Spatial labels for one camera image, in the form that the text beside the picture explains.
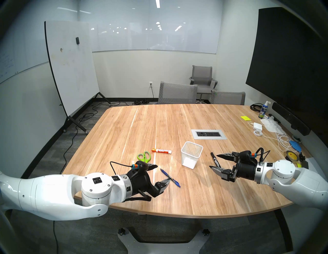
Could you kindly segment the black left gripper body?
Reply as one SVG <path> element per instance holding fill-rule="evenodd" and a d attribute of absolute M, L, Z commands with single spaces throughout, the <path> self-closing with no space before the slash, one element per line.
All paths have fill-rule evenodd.
<path fill-rule="evenodd" d="M 132 186 L 131 196 L 139 194 L 139 190 L 141 192 L 147 192 L 152 197 L 157 196 L 157 191 L 155 190 L 155 187 L 151 184 L 150 177 L 147 171 L 131 169 L 127 173 L 127 176 Z"/>

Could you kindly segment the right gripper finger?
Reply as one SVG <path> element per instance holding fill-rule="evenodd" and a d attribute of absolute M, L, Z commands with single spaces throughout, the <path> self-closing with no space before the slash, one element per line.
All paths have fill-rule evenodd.
<path fill-rule="evenodd" d="M 209 166 L 209 167 L 216 175 L 220 176 L 221 179 L 228 182 L 235 182 L 235 178 L 237 174 L 236 166 L 233 166 L 232 169 L 223 169 L 215 166 Z"/>
<path fill-rule="evenodd" d="M 237 162 L 238 159 L 239 159 L 239 153 L 238 152 L 231 152 L 231 153 L 218 154 L 217 157 L 222 158 L 224 160 Z"/>

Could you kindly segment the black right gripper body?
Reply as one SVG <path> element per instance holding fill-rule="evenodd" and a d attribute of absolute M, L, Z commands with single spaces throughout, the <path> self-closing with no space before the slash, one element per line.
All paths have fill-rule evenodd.
<path fill-rule="evenodd" d="M 250 159 L 250 160 L 236 159 L 234 177 L 235 178 L 240 177 L 240 178 L 254 181 L 257 165 L 258 165 L 258 161 L 256 159 Z"/>

